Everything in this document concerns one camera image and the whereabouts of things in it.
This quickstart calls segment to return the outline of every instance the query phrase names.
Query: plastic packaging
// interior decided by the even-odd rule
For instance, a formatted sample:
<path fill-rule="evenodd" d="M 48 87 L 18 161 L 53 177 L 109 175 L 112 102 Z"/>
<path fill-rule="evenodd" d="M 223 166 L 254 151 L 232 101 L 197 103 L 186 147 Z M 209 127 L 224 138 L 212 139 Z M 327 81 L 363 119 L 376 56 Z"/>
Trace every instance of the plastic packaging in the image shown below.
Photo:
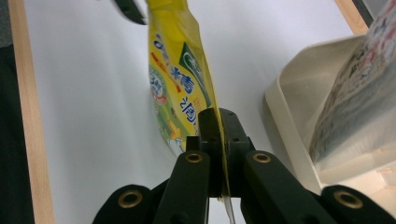
<path fill-rule="evenodd" d="M 163 139 L 176 155 L 197 135 L 198 113 L 217 108 L 198 22 L 186 0 L 148 0 L 151 93 Z"/>

